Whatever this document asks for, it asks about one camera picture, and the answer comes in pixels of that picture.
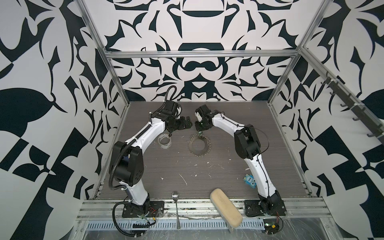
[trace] metal spoon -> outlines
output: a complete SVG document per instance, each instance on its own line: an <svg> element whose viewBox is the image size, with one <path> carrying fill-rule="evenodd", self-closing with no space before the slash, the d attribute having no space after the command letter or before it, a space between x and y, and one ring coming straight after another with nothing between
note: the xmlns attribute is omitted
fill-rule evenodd
<svg viewBox="0 0 384 240"><path fill-rule="evenodd" d="M177 229L180 229L181 227L180 227L179 213L177 211L177 200L179 199L179 193L177 191L174 191L172 193L172 199L176 203L176 217L177 217L176 227L177 227Z"/></svg>

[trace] aluminum frame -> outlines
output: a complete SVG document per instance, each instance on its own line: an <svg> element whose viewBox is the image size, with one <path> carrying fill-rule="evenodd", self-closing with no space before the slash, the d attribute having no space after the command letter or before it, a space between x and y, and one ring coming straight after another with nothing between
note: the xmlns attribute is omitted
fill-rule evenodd
<svg viewBox="0 0 384 240"><path fill-rule="evenodd" d="M248 218L244 214L244 200L249 199L230 199L243 218ZM282 198L287 210L287 216L291 218L299 217L332 217L327 205L322 197L288 197ZM151 199L153 201L164 201L165 219L176 219L176 204L172 199ZM76 220L107 220L112 216L112 208L121 200L85 200L79 211ZM221 218L219 212L210 199L179 199L177 201L180 219L190 217L199 218ZM116 219L121 218L123 205L116 207ZM258 216L258 218L275 218L275 216Z"/></svg>
<svg viewBox="0 0 384 240"><path fill-rule="evenodd" d="M108 165L109 165L109 162L110 162L110 159L111 159L111 156L112 156L113 145L119 139L119 136L121 134L121 130L123 128L125 119L127 117L127 113L128 113L130 105L131 104L129 104L128 106L124 107L124 110L123 110L123 112L121 114L119 125L118 125L118 127L116 129L115 135L113 136L112 144L111 144L111 146L109 147L109 150L108 150L107 159L104 161L104 164L101 167L101 172L100 172L99 177L98 177L97 182L96 182L97 184L95 184L93 189L92 189L92 199L93 200L97 198L99 190L100 190L100 186L102 186L101 184L102 184L102 182L105 179L105 175L107 174L107 169L109 169Z"/></svg>
<svg viewBox="0 0 384 240"><path fill-rule="evenodd" d="M99 34L98 34L97 30L96 30L95 25L93 24L91 15L90 15L87 7L86 7L86 4L84 3L83 0L75 0L75 2L76 2L76 5L77 5L80 13L81 13L81 17L82 17L85 25L87 26L93 41L95 42L95 45L97 47L97 50L99 51L101 59L103 60L104 65L107 68L108 72L111 74L113 83L115 84L115 86L116 86L116 88L117 88L117 90L118 90L118 92L119 92L119 94L120 94L124 104L126 106L128 106L129 99L128 99L127 95L125 94L125 91L124 91L124 89L123 89L123 87L121 85L120 79L117 76L117 74L115 72L115 69L113 68L110 60L105 56L104 45L101 42L101 39L99 37Z"/></svg>
<svg viewBox="0 0 384 240"><path fill-rule="evenodd" d="M299 55L302 56L310 66L322 77L324 80L330 77L331 79L337 79L336 76L324 65L321 61L315 57L307 48L301 47L299 49Z"/></svg>
<svg viewBox="0 0 384 240"><path fill-rule="evenodd" d="M105 51L105 55L109 59L296 56L297 50Z"/></svg>
<svg viewBox="0 0 384 240"><path fill-rule="evenodd" d="M292 152L291 145L289 144L289 141L288 141L288 139L287 139L287 137L286 137L286 135L285 135L285 133L283 131L283 128L282 128L282 126L281 126L281 124L279 122L276 110L275 110L275 108L271 104L268 104L268 107L269 107L269 109L270 109L270 111L272 113L272 117L273 117L273 119L274 119L274 121L275 121L275 123L277 125L277 129L279 130L279 133L280 133L281 137L283 138L283 142L284 142L284 144L285 144L285 146L287 148L287 151L288 151L288 153L289 153L289 155L291 157L293 165L295 166L296 171L297 171L301 181L304 182L303 184L305 185L305 188L306 188L306 191L307 191L308 195L312 197L311 182L305 176L302 168L299 166L298 161L296 160L295 155Z"/></svg>
<svg viewBox="0 0 384 240"><path fill-rule="evenodd" d="M313 17L311 23L309 24L304 37L301 39L299 45L296 48L296 51L299 52L299 50L303 47L306 46L307 43L310 41L312 38L315 30L318 28L320 25L321 21L324 18L324 14L326 13L329 5L333 2L334 0L323 0L320 4L319 9L317 10L315 16ZM296 66L297 61L299 60L300 56L296 55L294 58L291 59L291 61L288 63L287 67L285 68L283 75L280 77L280 79L277 82L276 87L273 89L273 92L271 96L268 99L268 103L272 104L273 101L276 99L278 96L279 92L281 91L281 88L285 84L285 82L288 79L289 74L292 72L293 68Z"/></svg>

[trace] tape roll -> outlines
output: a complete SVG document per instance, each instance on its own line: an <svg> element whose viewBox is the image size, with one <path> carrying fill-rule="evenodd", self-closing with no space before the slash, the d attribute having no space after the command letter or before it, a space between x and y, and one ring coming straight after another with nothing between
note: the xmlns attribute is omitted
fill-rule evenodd
<svg viewBox="0 0 384 240"><path fill-rule="evenodd" d="M162 144L161 140L163 139L169 139L169 142L166 144ZM172 140L170 139L170 136L168 136L167 133L162 133L157 137L157 143L160 145L162 149L167 149L172 145Z"/></svg>

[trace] wooden table surface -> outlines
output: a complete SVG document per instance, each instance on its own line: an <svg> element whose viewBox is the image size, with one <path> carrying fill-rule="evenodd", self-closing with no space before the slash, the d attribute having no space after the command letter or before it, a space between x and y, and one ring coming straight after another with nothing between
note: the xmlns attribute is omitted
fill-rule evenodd
<svg viewBox="0 0 384 240"><path fill-rule="evenodd" d="M192 128L173 132L169 149L161 149L155 139L144 153L142 181L151 198L169 199L175 190L181 199L209 198L215 188L222 189L230 198L258 197L257 189L252 189L243 181L244 176L251 174L251 171L237 155L233 137L225 131L212 127L203 132L211 142L211 151L207 155L196 157L189 152L189 136L197 133L194 113L203 104L211 110L224 111L234 121L252 124L264 131L270 146L262 154L263 162L281 197L307 196L266 102L181 102L181 116L190 116ZM136 134L148 122L148 112L155 111L159 106L159 102L132 102L119 141L125 141ZM261 132L256 133L264 150L267 139ZM125 198L124 191L109 190L108 178L107 173L99 199Z"/></svg>

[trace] beige sponge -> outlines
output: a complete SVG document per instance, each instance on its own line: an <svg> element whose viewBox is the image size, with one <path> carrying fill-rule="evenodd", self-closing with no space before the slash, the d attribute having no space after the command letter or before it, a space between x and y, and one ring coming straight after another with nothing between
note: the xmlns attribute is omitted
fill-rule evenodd
<svg viewBox="0 0 384 240"><path fill-rule="evenodd" d="M216 188L213 190L210 198L219 214L227 222L231 232L234 228L240 226L243 221L243 216L221 189Z"/></svg>

